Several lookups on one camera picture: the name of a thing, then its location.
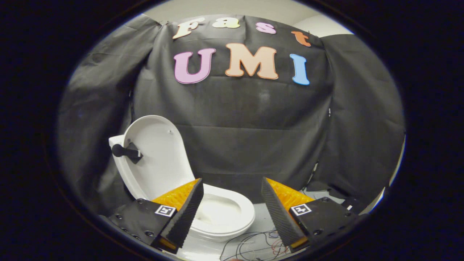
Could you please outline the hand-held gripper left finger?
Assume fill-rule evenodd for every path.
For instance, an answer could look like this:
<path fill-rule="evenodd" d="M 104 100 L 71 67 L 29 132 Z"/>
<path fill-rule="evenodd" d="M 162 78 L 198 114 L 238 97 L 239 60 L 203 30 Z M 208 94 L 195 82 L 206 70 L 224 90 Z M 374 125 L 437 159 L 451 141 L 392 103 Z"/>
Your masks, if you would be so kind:
<path fill-rule="evenodd" d="M 153 200 L 136 199 L 102 218 L 127 236 L 176 254 L 184 245 L 203 196 L 203 180 L 198 178 Z"/>

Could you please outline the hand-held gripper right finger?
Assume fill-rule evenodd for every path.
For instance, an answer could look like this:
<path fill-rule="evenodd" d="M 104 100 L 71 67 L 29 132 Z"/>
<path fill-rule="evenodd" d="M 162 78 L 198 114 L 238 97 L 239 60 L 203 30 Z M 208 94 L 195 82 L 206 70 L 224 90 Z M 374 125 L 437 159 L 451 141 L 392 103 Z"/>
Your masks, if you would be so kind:
<path fill-rule="evenodd" d="M 366 220 L 354 204 L 340 203 L 327 192 L 309 197 L 268 177 L 262 179 L 261 196 L 283 245 L 292 253 L 322 251 Z"/>

